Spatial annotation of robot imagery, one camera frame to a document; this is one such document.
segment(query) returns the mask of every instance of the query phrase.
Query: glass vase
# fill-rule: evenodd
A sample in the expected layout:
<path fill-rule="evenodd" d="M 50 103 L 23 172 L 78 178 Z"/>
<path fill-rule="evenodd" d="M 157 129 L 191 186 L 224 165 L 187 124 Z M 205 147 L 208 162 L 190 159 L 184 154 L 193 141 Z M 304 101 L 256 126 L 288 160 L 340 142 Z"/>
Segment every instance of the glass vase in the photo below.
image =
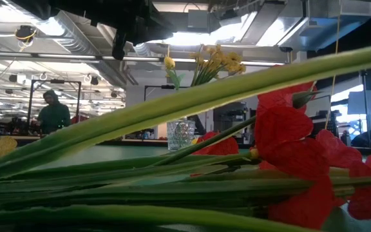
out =
<path fill-rule="evenodd" d="M 194 139 L 195 121 L 186 118 L 167 122 L 168 150 L 176 151 L 190 146 Z"/>

